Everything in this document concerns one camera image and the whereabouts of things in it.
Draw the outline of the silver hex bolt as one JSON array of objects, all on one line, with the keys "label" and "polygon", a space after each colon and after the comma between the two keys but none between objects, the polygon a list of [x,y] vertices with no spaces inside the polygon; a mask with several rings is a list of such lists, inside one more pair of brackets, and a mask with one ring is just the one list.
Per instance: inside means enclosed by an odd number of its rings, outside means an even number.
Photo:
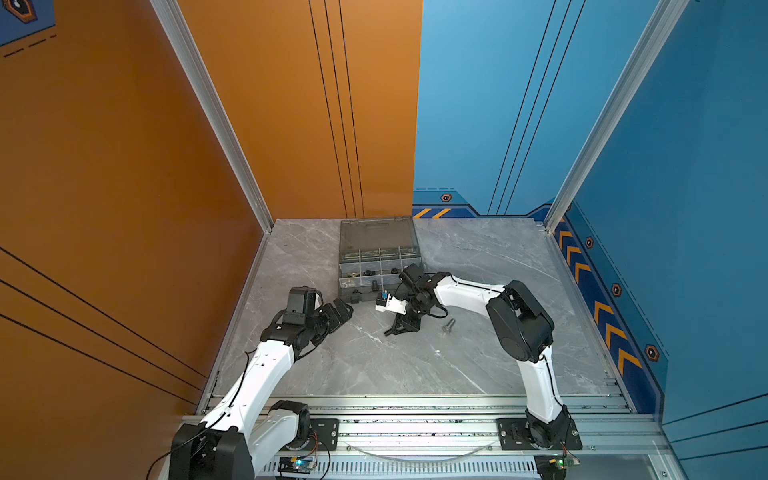
[{"label": "silver hex bolt", "polygon": [[446,323],[446,324],[445,324],[445,325],[442,327],[442,331],[443,331],[443,333],[444,333],[444,334],[450,334],[450,333],[451,333],[451,331],[452,331],[452,329],[453,329],[453,326],[455,325],[455,323],[456,323],[456,320],[455,320],[454,318],[450,319],[450,320],[449,320],[449,321],[448,321],[448,322],[447,322],[447,323]]}]

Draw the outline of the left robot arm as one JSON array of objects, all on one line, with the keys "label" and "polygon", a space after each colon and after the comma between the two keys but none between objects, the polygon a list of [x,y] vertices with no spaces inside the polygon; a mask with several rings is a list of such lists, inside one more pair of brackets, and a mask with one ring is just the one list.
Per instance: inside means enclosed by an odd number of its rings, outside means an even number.
[{"label": "left robot arm", "polygon": [[285,446],[301,448],[310,437],[309,407],[280,400],[259,419],[280,380],[353,316],[337,298],[323,301],[312,287],[293,287],[247,351],[246,364],[223,399],[196,424],[185,423],[169,450],[169,479],[254,479]]}]

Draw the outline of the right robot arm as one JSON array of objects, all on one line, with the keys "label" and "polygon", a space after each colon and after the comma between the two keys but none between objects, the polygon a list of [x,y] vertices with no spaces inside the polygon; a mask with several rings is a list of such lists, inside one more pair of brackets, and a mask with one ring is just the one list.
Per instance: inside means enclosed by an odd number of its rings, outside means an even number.
[{"label": "right robot arm", "polygon": [[530,289],[521,281],[492,285],[460,279],[449,272],[427,273],[411,264],[400,274],[394,292],[378,294],[375,305],[395,315],[385,334],[417,332],[421,320],[435,309],[447,317],[451,307],[487,318],[502,349],[520,370],[526,394],[523,435],[539,449],[581,446],[575,422],[563,402],[552,361],[555,324]]}]

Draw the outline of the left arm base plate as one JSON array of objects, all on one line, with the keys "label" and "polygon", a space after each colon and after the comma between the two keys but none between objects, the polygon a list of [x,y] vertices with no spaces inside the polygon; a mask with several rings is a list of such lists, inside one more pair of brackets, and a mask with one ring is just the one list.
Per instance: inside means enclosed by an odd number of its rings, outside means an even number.
[{"label": "left arm base plate", "polygon": [[312,417],[309,420],[308,433],[281,446],[278,452],[309,452],[316,448],[317,440],[320,441],[321,447],[324,450],[336,451],[339,440],[339,427],[340,420],[338,418]]}]

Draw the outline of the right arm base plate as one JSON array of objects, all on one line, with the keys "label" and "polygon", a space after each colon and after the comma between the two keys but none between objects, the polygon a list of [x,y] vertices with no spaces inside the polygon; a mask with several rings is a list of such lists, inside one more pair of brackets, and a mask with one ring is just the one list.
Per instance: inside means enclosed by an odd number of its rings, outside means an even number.
[{"label": "right arm base plate", "polygon": [[551,425],[524,418],[499,418],[496,427],[504,451],[583,449],[576,423],[570,417],[555,420]]}]

